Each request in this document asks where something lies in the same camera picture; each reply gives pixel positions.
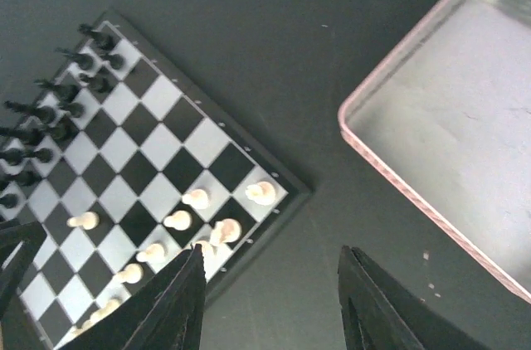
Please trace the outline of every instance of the dark gray table surface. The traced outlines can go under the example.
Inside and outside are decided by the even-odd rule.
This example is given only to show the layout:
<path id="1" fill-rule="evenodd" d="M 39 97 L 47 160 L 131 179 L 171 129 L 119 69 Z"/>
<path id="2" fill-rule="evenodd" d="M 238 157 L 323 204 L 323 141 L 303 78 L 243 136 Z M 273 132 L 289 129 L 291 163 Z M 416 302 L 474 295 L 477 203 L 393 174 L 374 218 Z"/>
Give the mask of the dark gray table surface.
<path id="1" fill-rule="evenodd" d="M 77 24 L 113 6 L 313 186 L 310 202 L 207 311 L 205 350 L 345 349 L 343 244 L 492 348 L 530 348 L 529 306 L 339 136 L 341 101 L 436 1 L 0 0 L 0 99 L 32 99 L 31 80 L 61 61 L 54 47 L 74 45 Z M 4 111 L 0 121 L 13 123 Z"/>

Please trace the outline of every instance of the chessboard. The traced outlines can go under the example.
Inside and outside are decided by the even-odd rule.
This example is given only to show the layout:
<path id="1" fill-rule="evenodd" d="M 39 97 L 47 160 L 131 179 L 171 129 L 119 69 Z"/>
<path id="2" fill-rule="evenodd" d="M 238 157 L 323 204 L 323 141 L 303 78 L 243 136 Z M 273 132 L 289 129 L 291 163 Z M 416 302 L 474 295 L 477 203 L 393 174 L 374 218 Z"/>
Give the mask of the chessboard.
<path id="1" fill-rule="evenodd" d="M 2 207 L 2 215 L 21 223 L 37 220 L 46 229 L 46 241 L 18 289 L 45 348 L 60 348 L 72 327 L 112 299 L 126 301 L 180 250 L 208 241 L 217 222 L 233 219 L 241 229 L 237 240 L 215 246 L 205 262 L 207 302 L 212 301 L 309 195 L 294 174 L 117 12 L 106 12 L 92 27 L 111 36 L 109 52 L 122 56 L 123 63 L 113 68 L 95 40 L 85 36 L 73 52 L 91 56 L 94 64 L 82 70 L 67 60 L 51 79 L 54 85 L 75 85 L 72 101 L 82 105 L 83 114 L 58 108 L 59 96 L 49 90 L 34 104 L 52 107 L 56 116 L 50 126 L 68 128 L 69 135 L 58 139 L 45 132 L 29 148 L 50 149 L 49 162 L 26 158 L 13 166 L 0 160 L 7 175 L 39 177 L 30 186 L 10 181 L 2 194 L 17 195 L 18 204 Z M 97 86 L 80 79 L 84 75 L 104 76 L 109 91 L 95 91 Z M 35 116 L 17 126 L 41 128 Z M 16 138 L 2 147 L 11 148 L 28 150 Z M 273 186 L 273 202 L 249 199 L 246 189 L 258 182 Z M 208 194 L 207 207 L 183 202 L 197 189 Z M 95 228 L 67 225 L 88 211 L 99 217 Z M 163 224 L 176 211 L 191 217 L 186 230 Z M 153 243 L 163 245 L 165 260 L 139 263 L 136 255 Z M 132 263 L 143 268 L 139 282 L 113 280 Z"/>

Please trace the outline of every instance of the magnetic chess set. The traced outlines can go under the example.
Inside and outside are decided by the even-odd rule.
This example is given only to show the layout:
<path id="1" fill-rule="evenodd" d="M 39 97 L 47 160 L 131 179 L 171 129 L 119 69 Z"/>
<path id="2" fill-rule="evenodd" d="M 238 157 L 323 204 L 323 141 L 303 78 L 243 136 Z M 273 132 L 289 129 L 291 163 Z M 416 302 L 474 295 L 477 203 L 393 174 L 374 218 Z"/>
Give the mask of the magnetic chess set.
<path id="1" fill-rule="evenodd" d="M 106 12 L 32 105 L 0 128 L 2 216 L 47 238 L 18 294 L 60 348 L 202 247 L 207 302 L 309 189 L 119 14 Z"/>

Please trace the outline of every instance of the white pawn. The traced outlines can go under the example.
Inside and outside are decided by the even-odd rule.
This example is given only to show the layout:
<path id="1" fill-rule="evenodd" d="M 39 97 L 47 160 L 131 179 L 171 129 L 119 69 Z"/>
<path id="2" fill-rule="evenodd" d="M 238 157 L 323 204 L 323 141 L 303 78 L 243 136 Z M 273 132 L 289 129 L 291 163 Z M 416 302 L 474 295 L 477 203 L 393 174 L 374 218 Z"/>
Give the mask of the white pawn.
<path id="1" fill-rule="evenodd" d="M 219 246 L 237 241 L 241 236 L 241 225 L 234 219 L 218 221 L 210 234 L 210 243 Z"/>
<path id="2" fill-rule="evenodd" d="M 121 300 L 112 298 L 107 302 L 107 304 L 102 308 L 90 315 L 90 319 L 86 323 L 90 322 L 92 325 L 98 323 L 103 318 L 107 317 L 109 314 L 113 313 L 120 305 L 122 304 Z"/>
<path id="3" fill-rule="evenodd" d="M 185 205 L 190 205 L 194 209 L 207 209 L 210 203 L 208 194 L 205 190 L 198 188 L 183 195 L 182 199 Z"/>
<path id="4" fill-rule="evenodd" d="M 144 271 L 142 266 L 137 263 L 131 263 L 126 265 L 123 271 L 116 273 L 114 275 L 114 280 L 123 284 L 124 282 L 128 284 L 136 284 L 142 279 Z"/>
<path id="5" fill-rule="evenodd" d="M 275 202 L 276 190 L 270 182 L 258 182 L 246 188 L 246 197 L 258 205 L 266 207 Z"/>
<path id="6" fill-rule="evenodd" d="M 175 230 L 185 231 L 192 225 L 192 215 L 187 211 L 176 211 L 171 216 L 164 218 L 163 224 Z"/>
<path id="7" fill-rule="evenodd" d="M 166 250 L 164 246 L 158 242 L 151 244 L 136 255 L 136 260 L 139 262 L 150 262 L 150 263 L 162 263 L 166 258 Z"/>
<path id="8" fill-rule="evenodd" d="M 93 211 L 86 211 L 81 216 L 71 217 L 66 221 L 69 227 L 81 227 L 83 230 L 92 230 L 98 223 L 100 218 Z"/>

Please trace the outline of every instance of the black triangular object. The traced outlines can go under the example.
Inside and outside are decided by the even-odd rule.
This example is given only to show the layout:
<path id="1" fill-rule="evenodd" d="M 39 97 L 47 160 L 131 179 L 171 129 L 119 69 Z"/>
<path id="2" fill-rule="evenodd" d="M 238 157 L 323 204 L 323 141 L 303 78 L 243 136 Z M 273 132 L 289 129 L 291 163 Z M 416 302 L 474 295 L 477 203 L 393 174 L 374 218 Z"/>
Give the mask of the black triangular object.
<path id="1" fill-rule="evenodd" d="M 0 273 L 0 319 L 45 239 L 46 232 L 38 221 L 22 225 L 17 219 L 0 221 L 0 266 L 20 245 Z"/>
<path id="2" fill-rule="evenodd" d="M 339 301 L 348 350 L 485 350 L 430 311 L 358 248 L 339 257 Z"/>

